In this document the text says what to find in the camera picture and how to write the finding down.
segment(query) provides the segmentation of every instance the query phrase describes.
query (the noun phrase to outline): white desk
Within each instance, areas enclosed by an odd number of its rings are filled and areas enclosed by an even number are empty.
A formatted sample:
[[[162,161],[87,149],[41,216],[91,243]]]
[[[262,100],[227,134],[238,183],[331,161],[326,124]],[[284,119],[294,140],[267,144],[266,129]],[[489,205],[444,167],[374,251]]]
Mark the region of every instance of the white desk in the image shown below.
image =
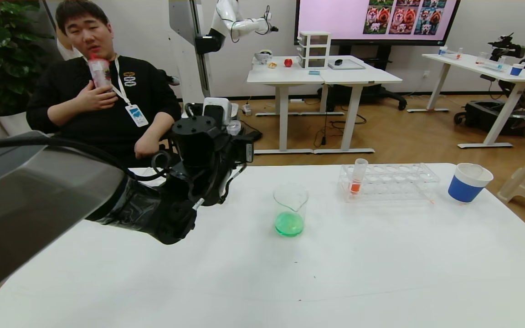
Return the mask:
[[[252,167],[172,246],[81,222],[0,289],[0,328],[525,328],[525,224],[430,167],[434,205],[344,203],[339,166]],[[273,231],[286,181],[311,196],[294,238]]]
[[[477,59],[476,56],[467,55],[464,54],[460,60],[452,60],[450,58],[447,58],[446,56],[439,56],[437,54],[423,54],[422,55],[425,58],[429,58],[432,60],[436,60],[438,62],[443,63],[443,69],[441,70],[441,74],[439,77],[439,81],[437,81],[437,84],[435,86],[435,90],[433,91],[433,94],[431,95],[431,100],[429,100],[429,104],[427,105],[427,108],[419,108],[419,109],[409,109],[407,112],[414,113],[414,112],[430,112],[430,111],[438,111],[438,112],[448,112],[448,109],[446,108],[435,108],[435,104],[437,100],[439,99],[439,95],[441,92],[441,89],[443,89],[444,81],[447,77],[448,70],[451,66],[457,66],[460,68],[468,69],[469,71],[477,72],[480,74],[485,74],[490,77],[494,77],[495,79],[507,81],[515,84],[515,87],[512,91],[512,94],[508,97],[508,101],[504,104],[504,108],[502,108],[502,111],[498,115],[498,118],[495,120],[494,126],[489,131],[487,137],[483,141],[483,143],[461,143],[459,144],[460,148],[486,148],[486,147],[513,147],[511,143],[496,143],[496,139],[499,136],[499,133],[504,128],[504,125],[506,124],[506,121],[510,117],[510,114],[512,114],[516,104],[518,103],[518,100],[520,99],[520,96],[524,93],[525,90],[525,69],[522,71],[520,76],[515,77],[513,75],[510,75],[509,69],[507,69],[505,72],[496,72],[492,69],[483,68],[475,64],[475,60]]]
[[[286,58],[293,60],[293,67],[286,68],[284,61]],[[354,56],[330,56],[330,59],[349,59],[356,62],[361,62]],[[270,85],[276,88],[275,113],[261,113],[260,116],[279,115],[280,129],[279,129],[279,149],[265,149],[256,150],[255,154],[288,154],[288,153],[343,153],[343,152],[374,152],[371,148],[355,148],[350,149],[350,142],[354,132],[354,122],[358,112],[359,99],[362,94],[364,86],[381,84],[381,83],[400,83],[402,79],[395,77],[385,71],[374,68],[368,64],[363,64],[366,69],[348,70],[348,71],[334,71],[332,69],[322,69],[321,75],[309,75],[309,69],[302,69],[297,64],[297,57],[293,56],[276,56],[273,62],[277,63],[277,68],[271,69],[266,65],[257,65],[256,61],[252,62],[252,70],[248,74],[248,83],[260,83]],[[323,84],[323,91],[321,97],[321,106],[319,112],[305,112],[305,113],[289,113],[289,87],[302,84]],[[352,98],[350,100],[350,108],[348,111],[348,118],[344,130],[344,138],[340,149],[288,149],[287,148],[287,124],[289,115],[338,115],[342,113],[327,113],[325,107],[327,104],[328,85],[342,84],[352,87]]]

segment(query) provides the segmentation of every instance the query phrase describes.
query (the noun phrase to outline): monitor screen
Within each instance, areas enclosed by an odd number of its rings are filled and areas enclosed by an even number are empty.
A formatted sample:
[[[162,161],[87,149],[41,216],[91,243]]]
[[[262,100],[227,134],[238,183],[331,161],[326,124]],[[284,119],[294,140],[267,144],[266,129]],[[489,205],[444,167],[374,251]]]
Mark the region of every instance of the monitor screen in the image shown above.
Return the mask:
[[[300,31],[327,31],[334,44],[444,46],[460,0],[298,0]]]

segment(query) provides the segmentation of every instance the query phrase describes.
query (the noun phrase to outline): green liquid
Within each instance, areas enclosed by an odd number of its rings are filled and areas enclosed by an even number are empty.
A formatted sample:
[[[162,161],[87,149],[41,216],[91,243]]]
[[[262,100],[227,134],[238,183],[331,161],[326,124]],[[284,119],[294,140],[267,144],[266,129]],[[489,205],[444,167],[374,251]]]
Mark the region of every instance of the green liquid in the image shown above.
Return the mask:
[[[293,212],[283,212],[275,220],[275,229],[283,236],[294,237],[303,231],[303,218]]]

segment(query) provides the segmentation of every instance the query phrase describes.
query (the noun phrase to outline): potted plant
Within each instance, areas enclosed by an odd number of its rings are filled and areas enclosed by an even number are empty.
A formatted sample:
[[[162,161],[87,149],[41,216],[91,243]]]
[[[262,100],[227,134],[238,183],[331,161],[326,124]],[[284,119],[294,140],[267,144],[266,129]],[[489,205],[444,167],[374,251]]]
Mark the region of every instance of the potted plant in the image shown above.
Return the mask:
[[[54,39],[31,30],[26,14],[38,10],[39,1],[0,0],[0,122],[10,135],[30,130],[25,110],[46,54],[36,41]]]

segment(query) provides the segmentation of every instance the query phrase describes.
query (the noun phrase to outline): blue paper cup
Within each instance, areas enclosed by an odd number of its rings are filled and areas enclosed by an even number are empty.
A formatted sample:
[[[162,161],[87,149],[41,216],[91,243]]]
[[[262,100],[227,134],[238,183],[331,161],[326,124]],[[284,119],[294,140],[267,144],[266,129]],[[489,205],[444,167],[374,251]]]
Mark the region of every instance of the blue paper cup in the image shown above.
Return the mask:
[[[510,75],[513,75],[515,77],[520,76],[521,70],[524,69],[523,64],[514,64],[512,65],[512,71],[510,72]]]
[[[448,187],[448,194],[461,203],[471,203],[494,180],[489,170],[477,164],[460,163]]]

